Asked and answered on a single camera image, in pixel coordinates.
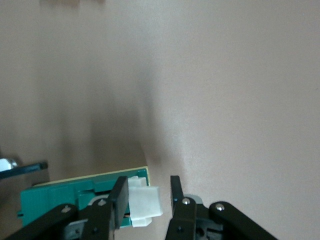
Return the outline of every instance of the beige wall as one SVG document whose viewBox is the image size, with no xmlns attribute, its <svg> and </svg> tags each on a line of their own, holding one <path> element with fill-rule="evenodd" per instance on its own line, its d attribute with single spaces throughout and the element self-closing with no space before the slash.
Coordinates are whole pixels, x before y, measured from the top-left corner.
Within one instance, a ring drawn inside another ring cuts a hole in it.
<svg viewBox="0 0 320 240">
<path fill-rule="evenodd" d="M 0 1 L 4 154 L 54 180 L 143 164 L 142 144 L 164 215 L 118 239 L 164 239 L 170 174 L 279 239 L 319 238 L 319 1 L 54 2 Z"/>
</svg>

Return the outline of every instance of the green electronic component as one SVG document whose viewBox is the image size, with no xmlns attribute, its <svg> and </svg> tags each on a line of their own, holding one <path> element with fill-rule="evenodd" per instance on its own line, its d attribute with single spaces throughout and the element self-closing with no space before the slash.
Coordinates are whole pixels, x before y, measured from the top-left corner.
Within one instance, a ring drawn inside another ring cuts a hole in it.
<svg viewBox="0 0 320 240">
<path fill-rule="evenodd" d="M 94 197 L 108 194 L 120 176 L 145 177 L 147 185 L 150 185 L 147 167 L 48 182 L 20 193 L 21 211 L 18 217 L 22 219 L 22 225 L 26 226 L 61 204 L 73 204 L 82 210 Z M 124 217 L 121 227 L 128 226 L 131 226 L 131 220 Z"/>
</svg>

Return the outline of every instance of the white plastic block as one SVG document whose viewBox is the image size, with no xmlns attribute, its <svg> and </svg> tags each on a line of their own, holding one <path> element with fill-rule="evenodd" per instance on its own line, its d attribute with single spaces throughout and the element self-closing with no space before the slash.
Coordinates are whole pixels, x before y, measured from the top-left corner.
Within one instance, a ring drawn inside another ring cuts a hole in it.
<svg viewBox="0 0 320 240">
<path fill-rule="evenodd" d="M 129 208 L 133 227 L 145 227 L 152 217 L 163 214 L 158 186 L 147 186 L 145 177 L 131 177 L 129 184 Z"/>
</svg>

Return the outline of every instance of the black bracket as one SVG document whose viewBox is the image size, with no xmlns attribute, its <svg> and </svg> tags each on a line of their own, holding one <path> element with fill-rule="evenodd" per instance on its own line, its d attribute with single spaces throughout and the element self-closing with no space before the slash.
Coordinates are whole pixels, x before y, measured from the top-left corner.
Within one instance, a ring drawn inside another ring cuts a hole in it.
<svg viewBox="0 0 320 240">
<path fill-rule="evenodd" d="M 65 203 L 48 211 L 5 240 L 114 240 L 129 201 L 128 177 L 120 176 L 108 198 L 78 211 Z"/>
<path fill-rule="evenodd" d="M 172 219 L 165 240 L 277 240 L 228 202 L 210 208 L 184 197 L 179 176 L 171 176 Z"/>
</svg>

